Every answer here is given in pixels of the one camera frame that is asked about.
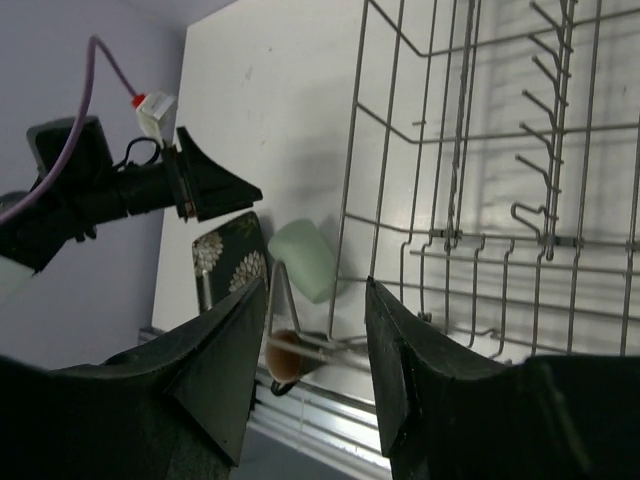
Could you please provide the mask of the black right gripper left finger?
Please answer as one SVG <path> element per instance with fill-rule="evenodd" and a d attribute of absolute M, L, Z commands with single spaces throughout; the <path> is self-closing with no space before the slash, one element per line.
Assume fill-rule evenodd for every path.
<path fill-rule="evenodd" d="M 255 279 L 99 365 L 1 361 L 5 479 L 226 479 L 240 461 L 266 315 Z"/>

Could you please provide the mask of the light green cup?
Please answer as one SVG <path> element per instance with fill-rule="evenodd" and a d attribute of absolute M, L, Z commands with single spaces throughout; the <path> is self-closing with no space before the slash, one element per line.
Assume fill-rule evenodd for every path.
<path fill-rule="evenodd" d="M 313 304 L 328 301 L 334 286 L 335 255 L 309 219 L 289 222 L 271 237 L 271 256 L 284 263 L 291 283 Z"/>

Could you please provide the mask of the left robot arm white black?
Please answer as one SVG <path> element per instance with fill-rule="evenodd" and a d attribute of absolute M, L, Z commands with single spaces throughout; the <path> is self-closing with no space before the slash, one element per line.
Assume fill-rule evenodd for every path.
<path fill-rule="evenodd" d="M 89 117 L 53 185 L 1 223 L 1 298 L 9 299 L 42 272 L 69 241 L 95 239 L 101 224 L 173 207 L 199 222 L 244 210 L 261 190 L 208 157 L 181 127 L 178 145 L 153 145 L 143 163 L 114 161 L 101 123 Z"/>

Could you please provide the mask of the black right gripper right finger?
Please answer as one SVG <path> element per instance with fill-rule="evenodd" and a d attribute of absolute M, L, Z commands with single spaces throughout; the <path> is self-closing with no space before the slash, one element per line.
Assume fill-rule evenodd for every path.
<path fill-rule="evenodd" d="M 639 360 L 486 358 L 410 312 L 383 284 L 365 294 L 382 455 L 396 479 L 635 479 Z"/>

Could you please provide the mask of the dark brown mug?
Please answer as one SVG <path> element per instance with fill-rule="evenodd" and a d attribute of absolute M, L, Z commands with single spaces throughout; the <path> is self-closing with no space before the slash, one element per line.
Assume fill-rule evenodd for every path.
<path fill-rule="evenodd" d="M 265 347 L 265 362 L 272 377 L 271 393 L 276 397 L 286 395 L 302 378 L 303 357 L 273 343 L 273 340 L 298 346 L 300 340 L 292 330 L 279 330 L 272 334 Z"/>

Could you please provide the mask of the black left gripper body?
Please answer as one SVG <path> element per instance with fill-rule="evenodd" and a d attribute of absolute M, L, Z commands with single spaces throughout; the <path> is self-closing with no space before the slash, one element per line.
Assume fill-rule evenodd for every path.
<path fill-rule="evenodd" d="M 193 216 L 193 200 L 186 180 L 187 157 L 176 149 L 161 151 L 154 164 L 126 164 L 113 168 L 116 207 L 112 219 L 123 219 L 175 207 L 178 216 Z"/>

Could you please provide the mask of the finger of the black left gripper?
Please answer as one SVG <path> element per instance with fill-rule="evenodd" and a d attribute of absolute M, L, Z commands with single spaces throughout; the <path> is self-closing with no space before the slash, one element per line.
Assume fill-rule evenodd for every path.
<path fill-rule="evenodd" d="M 191 211 L 198 221 L 211 220 L 252 207 L 263 199 L 255 185 L 226 170 L 209 158 L 186 127 L 178 127 L 181 178 Z"/>

